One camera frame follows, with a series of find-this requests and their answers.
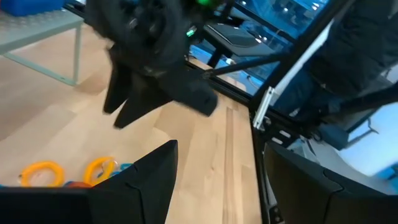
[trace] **orange ring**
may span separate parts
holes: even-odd
[[[85,175],[83,177],[84,183],[94,186],[94,185],[97,185],[97,184],[101,183],[102,181],[108,179],[111,176],[111,174],[115,168],[114,162],[110,162],[103,169],[104,171],[103,171],[103,174],[101,175],[101,177],[92,179],[94,171],[96,169],[100,169],[106,161],[114,161],[114,159],[112,157],[101,157],[101,158],[94,160],[90,164],[88,164],[88,167],[86,168],[86,171],[85,171]]]
[[[21,185],[23,187],[31,187],[30,185],[30,177],[35,172],[42,170],[42,169],[50,169],[55,174],[55,180],[52,184],[49,184],[48,187],[61,187],[65,180],[65,174],[62,169],[57,163],[52,161],[43,161],[43,162],[36,162],[28,167],[26,167],[20,177],[21,177]]]

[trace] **green light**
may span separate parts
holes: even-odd
[[[207,6],[210,5],[210,0],[197,0],[199,4]]]
[[[187,36],[189,36],[189,37],[190,37],[190,36],[192,36],[194,33],[195,33],[195,31],[194,31],[194,30],[190,30],[190,31],[188,31],[188,32],[187,32]]]

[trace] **metal bracket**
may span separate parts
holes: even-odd
[[[271,103],[272,96],[275,93],[275,89],[273,87],[269,87],[264,96],[262,97],[260,107],[257,110],[256,116],[253,119],[253,127],[256,129],[260,129],[266,112],[268,110],[269,104]]]

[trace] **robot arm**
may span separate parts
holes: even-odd
[[[234,1],[221,13],[227,18]],[[114,45],[104,111],[126,102],[115,122],[123,128],[175,100],[209,116],[217,96],[201,72],[187,74],[185,54],[193,33],[215,19],[221,0],[87,0],[86,15],[95,31]]]

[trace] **table leg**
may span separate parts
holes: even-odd
[[[73,78],[64,77],[63,75],[57,74],[45,67],[37,65],[34,62],[26,60],[20,56],[14,55],[12,53],[3,54],[4,57],[13,60],[21,65],[29,67],[33,70],[36,70],[44,75],[52,77],[58,81],[66,83],[68,85],[74,86],[77,84],[78,76],[79,76],[79,60],[80,60],[80,44],[81,44],[81,25],[76,28],[76,38],[75,38],[75,52],[73,55]]]
[[[77,83],[79,78],[80,67],[80,48],[81,48],[81,25],[76,28],[75,34],[75,51],[73,55],[73,82]]]
[[[215,68],[218,64],[218,62],[221,59],[221,56],[223,56],[223,53],[216,49],[216,51],[214,51],[213,55],[211,56],[209,62],[207,63],[207,65],[209,65],[212,68]]]

